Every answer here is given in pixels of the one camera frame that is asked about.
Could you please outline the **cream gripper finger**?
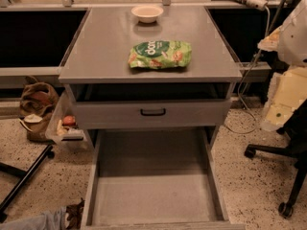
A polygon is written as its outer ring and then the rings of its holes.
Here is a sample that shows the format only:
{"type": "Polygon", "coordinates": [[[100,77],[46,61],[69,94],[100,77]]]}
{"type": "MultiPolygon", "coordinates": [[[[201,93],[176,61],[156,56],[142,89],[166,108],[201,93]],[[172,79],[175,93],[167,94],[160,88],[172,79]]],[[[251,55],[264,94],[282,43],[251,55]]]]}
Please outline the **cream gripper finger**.
{"type": "Polygon", "coordinates": [[[307,100],[307,69],[291,67],[283,74],[274,73],[269,86],[260,127],[276,131],[307,100]]]}
{"type": "Polygon", "coordinates": [[[279,45],[281,28],[276,28],[272,33],[270,33],[265,38],[261,39],[258,43],[258,48],[267,52],[276,52],[279,45]]]}

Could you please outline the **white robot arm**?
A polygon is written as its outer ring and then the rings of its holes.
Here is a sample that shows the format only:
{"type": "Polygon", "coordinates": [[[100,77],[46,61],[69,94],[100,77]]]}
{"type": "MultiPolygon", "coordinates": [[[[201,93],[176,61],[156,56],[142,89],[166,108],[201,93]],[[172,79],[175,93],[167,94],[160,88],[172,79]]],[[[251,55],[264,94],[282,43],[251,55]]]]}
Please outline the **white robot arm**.
{"type": "Polygon", "coordinates": [[[276,131],[307,100],[307,0],[301,0],[283,24],[258,43],[276,51],[289,68],[272,76],[260,127],[276,131]]]}

